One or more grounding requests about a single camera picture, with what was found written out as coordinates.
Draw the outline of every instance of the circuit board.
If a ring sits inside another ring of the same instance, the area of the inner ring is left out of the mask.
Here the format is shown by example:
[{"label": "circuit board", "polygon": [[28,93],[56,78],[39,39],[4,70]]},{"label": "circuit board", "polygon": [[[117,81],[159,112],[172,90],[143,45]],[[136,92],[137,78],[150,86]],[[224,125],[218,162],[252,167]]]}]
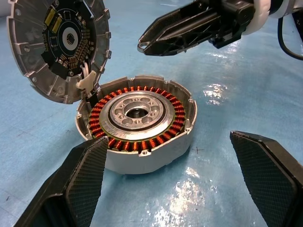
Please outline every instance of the circuit board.
[{"label": "circuit board", "polygon": [[82,72],[96,48],[94,15],[85,1],[54,1],[45,16],[43,31],[49,69],[63,79]]}]

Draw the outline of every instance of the textured grip surface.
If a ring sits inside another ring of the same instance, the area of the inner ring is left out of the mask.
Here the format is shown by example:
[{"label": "textured grip surface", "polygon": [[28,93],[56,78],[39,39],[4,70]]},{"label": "textured grip surface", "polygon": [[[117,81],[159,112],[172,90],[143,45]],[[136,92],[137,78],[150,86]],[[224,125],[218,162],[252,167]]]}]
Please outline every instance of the textured grip surface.
[{"label": "textured grip surface", "polygon": [[284,227],[296,197],[296,185],[256,141],[231,134],[245,183],[268,227]]},{"label": "textured grip surface", "polygon": [[66,189],[66,200],[78,227],[90,226],[98,199],[107,153],[107,139],[93,144]]}]

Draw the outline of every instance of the blue mat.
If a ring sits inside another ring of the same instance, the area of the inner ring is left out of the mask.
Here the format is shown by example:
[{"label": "blue mat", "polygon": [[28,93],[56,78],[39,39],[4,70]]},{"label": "blue mat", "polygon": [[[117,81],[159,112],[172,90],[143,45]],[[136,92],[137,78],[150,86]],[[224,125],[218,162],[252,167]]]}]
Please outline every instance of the blue mat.
[{"label": "blue mat", "polygon": [[[204,43],[173,57],[147,57],[136,49],[146,27],[184,0],[111,0],[110,49],[100,83],[137,74],[162,75],[187,87],[198,104],[190,150],[147,175],[105,171],[92,227],[265,227],[245,186],[229,140],[231,130],[278,140],[303,163],[302,62],[278,46],[277,20],[215,49]],[[303,53],[290,18],[287,46]],[[47,177],[82,143],[77,104],[51,102],[22,77],[0,18],[0,226],[20,217]]]}]

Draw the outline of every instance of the screw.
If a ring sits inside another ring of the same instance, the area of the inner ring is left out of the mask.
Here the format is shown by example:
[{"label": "screw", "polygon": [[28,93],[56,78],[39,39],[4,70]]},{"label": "screw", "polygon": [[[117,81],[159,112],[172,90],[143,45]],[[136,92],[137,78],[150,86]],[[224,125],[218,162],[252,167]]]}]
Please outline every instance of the screw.
[{"label": "screw", "polygon": [[29,46],[25,46],[25,47],[24,47],[24,51],[25,51],[25,52],[29,52],[29,51],[30,51]]}]

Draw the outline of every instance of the wire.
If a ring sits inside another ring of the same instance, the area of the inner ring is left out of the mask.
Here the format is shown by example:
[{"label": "wire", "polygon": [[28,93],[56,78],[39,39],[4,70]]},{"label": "wire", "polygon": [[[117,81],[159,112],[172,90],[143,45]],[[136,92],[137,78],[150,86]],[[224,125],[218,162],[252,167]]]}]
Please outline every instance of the wire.
[{"label": "wire", "polygon": [[283,41],[282,30],[283,30],[283,17],[279,18],[279,20],[278,20],[278,41],[279,41],[280,47],[287,55],[303,61],[303,55],[296,54],[285,46],[285,43]]}]

